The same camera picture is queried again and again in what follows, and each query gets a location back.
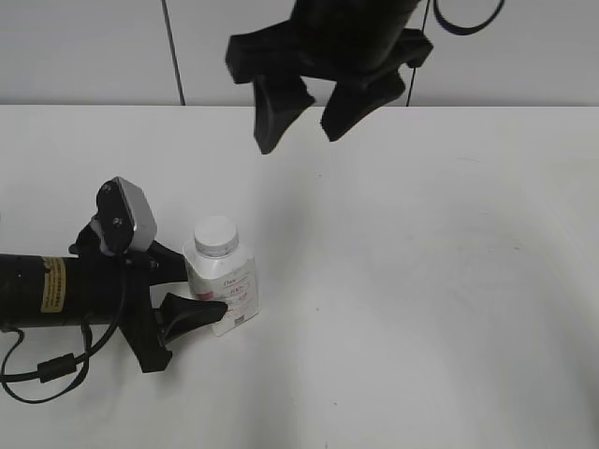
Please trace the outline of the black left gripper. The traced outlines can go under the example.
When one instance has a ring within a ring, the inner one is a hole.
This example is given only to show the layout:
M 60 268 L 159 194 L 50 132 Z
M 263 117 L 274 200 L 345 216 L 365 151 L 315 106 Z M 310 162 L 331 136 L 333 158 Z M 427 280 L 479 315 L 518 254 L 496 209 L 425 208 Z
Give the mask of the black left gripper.
M 81 268 L 79 298 L 84 316 L 118 327 L 144 373 L 163 371 L 172 358 L 166 343 L 218 323 L 228 305 L 166 294 L 157 323 L 150 287 L 187 282 L 183 255 L 156 240 L 144 252 L 107 255 L 101 251 L 100 235 L 99 224 L 90 222 L 69 248 Z

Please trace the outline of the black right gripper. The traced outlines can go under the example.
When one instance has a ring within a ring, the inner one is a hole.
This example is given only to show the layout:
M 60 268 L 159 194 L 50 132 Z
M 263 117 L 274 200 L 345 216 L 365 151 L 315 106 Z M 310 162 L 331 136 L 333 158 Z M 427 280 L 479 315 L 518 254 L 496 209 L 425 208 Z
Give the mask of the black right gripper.
M 253 80 L 254 137 L 260 152 L 268 155 L 286 130 L 314 103 L 301 77 L 358 87 L 370 84 L 366 89 L 340 83 L 335 86 L 320 122 L 329 141 L 334 142 L 373 111 L 400 98 L 405 84 L 394 71 L 402 65 L 422 66 L 432 49 L 423 32 L 406 28 L 386 59 L 377 67 L 366 69 L 358 60 L 357 46 L 343 44 L 339 49 L 331 49 L 322 42 L 311 45 L 290 21 L 285 21 L 231 36 L 226 66 L 235 83 Z

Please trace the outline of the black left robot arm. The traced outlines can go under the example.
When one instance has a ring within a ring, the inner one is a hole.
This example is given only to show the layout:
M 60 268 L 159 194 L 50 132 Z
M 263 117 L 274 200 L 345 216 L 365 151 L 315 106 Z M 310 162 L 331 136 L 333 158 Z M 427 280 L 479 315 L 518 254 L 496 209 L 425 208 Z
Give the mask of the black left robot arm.
M 163 371 L 172 358 L 168 343 L 227 311 L 222 301 L 172 293 L 153 306 L 153 286 L 186 279 L 180 253 L 153 242 L 145 252 L 106 255 L 86 225 L 67 257 L 1 256 L 1 327 L 115 325 L 143 372 Z

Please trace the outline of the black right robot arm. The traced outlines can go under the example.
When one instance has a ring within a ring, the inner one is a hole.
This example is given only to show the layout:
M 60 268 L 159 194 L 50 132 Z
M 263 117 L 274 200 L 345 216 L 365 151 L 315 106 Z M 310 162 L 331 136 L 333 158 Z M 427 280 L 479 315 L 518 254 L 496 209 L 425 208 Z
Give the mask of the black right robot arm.
M 262 154 L 315 101 L 305 79 L 335 86 L 321 127 L 337 141 L 405 90 L 402 65 L 421 67 L 433 45 L 408 21 L 415 1 L 298 1 L 288 20 L 233 35 L 226 66 L 237 84 L 252 84 L 254 137 Z

